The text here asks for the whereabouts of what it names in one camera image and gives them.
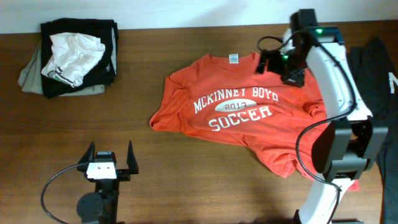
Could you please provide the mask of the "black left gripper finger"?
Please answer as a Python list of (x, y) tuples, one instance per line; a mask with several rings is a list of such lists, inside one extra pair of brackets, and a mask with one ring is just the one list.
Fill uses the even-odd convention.
[(88, 146), (86, 152), (82, 155), (81, 159), (78, 161), (79, 164), (89, 164), (93, 161), (95, 156), (95, 143), (92, 141)]
[(137, 164), (136, 157), (134, 155), (132, 141), (129, 141), (129, 145), (128, 145), (128, 149), (127, 149), (126, 163), (128, 165), (128, 169), (129, 169), (130, 173), (138, 173), (139, 172), (139, 166)]

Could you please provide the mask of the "orange soccer t-shirt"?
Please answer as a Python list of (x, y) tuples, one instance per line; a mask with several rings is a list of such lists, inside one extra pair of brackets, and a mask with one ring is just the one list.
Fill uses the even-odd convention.
[(205, 55), (165, 79), (159, 110), (149, 124), (206, 141), (245, 146), (273, 173), (286, 178), (315, 173), (312, 146), (324, 132), (326, 111), (315, 77), (303, 87), (282, 83), (272, 72), (257, 74), (259, 54), (238, 63)]

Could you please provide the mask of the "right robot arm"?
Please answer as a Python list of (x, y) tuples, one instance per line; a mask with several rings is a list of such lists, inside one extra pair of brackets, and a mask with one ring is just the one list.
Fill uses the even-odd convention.
[(286, 85), (304, 86), (304, 71), (315, 77), (327, 118), (305, 128), (299, 137), (321, 124), (324, 132), (312, 146), (310, 173), (314, 182), (292, 223), (331, 223), (344, 193), (369, 170), (387, 136), (388, 128), (372, 121), (346, 58), (343, 36), (337, 26), (320, 26), (314, 9), (300, 9), (279, 38), (280, 47), (261, 49), (257, 73), (280, 75)]

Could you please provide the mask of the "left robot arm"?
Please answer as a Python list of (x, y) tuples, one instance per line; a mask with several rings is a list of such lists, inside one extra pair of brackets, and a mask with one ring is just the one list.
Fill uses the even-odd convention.
[(76, 205), (82, 223), (116, 223), (118, 214), (119, 185), (129, 182), (139, 173), (132, 142), (127, 149), (127, 169), (116, 167), (116, 155), (111, 151), (95, 151), (91, 143), (78, 162), (77, 170), (95, 184), (93, 192), (84, 194)]

